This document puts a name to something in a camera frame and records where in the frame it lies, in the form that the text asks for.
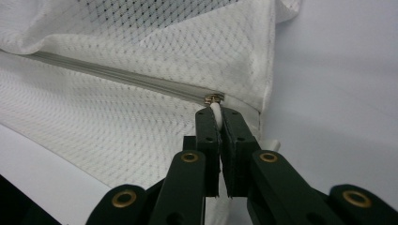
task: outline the zipper teeth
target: zipper teeth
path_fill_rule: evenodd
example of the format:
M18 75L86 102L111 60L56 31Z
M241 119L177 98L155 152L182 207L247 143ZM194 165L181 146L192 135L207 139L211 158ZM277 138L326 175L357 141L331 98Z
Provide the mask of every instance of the zipper teeth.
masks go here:
M146 75L133 73L118 68L88 63L53 53L36 52L33 54L19 56L37 60L56 67L87 73L113 82L139 86L144 89L159 92L164 95L180 98L200 105L207 105L208 97L216 96L220 100L223 100L224 96L223 93L211 89L185 83L170 82L159 78L152 78Z

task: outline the zipper pull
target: zipper pull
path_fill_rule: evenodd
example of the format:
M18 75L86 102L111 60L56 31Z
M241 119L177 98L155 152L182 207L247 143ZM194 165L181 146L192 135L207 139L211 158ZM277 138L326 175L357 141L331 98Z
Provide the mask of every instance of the zipper pull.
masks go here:
M216 120L217 130L222 130L222 107L220 103L223 100L223 96L212 94L205 97L205 105L209 106L214 114Z
M211 103L219 103L221 104L223 100L223 96L219 94L211 94L208 96L205 96L205 105L210 106Z

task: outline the white fabric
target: white fabric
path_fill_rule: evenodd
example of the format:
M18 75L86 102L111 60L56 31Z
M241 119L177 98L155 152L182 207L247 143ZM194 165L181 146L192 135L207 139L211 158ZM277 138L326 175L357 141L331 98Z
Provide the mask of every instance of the white fabric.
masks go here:
M275 21L298 9L298 0L4 0L0 48L221 91L258 133L271 90ZM4 52L0 79L2 124L110 187L148 188L163 178L182 137L194 135L201 109ZM226 205L208 202L208 212L220 213L207 214L207 224L224 223Z

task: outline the mesh bag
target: mesh bag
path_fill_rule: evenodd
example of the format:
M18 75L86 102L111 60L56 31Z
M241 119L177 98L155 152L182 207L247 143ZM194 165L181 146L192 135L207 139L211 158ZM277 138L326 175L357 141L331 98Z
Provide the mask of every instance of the mesh bag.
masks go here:
M297 0L1 1L0 122L110 187L148 188L194 135L202 106L13 54L55 53L217 90L258 134L275 23L298 9ZM223 224L227 205L207 200L206 223Z

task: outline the zipper slider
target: zipper slider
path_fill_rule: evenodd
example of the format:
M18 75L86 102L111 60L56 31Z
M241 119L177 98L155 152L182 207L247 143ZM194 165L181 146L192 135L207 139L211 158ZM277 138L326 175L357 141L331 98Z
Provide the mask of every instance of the zipper slider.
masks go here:
M210 106L211 103L221 103L223 96L219 94L211 94L205 97L205 105Z

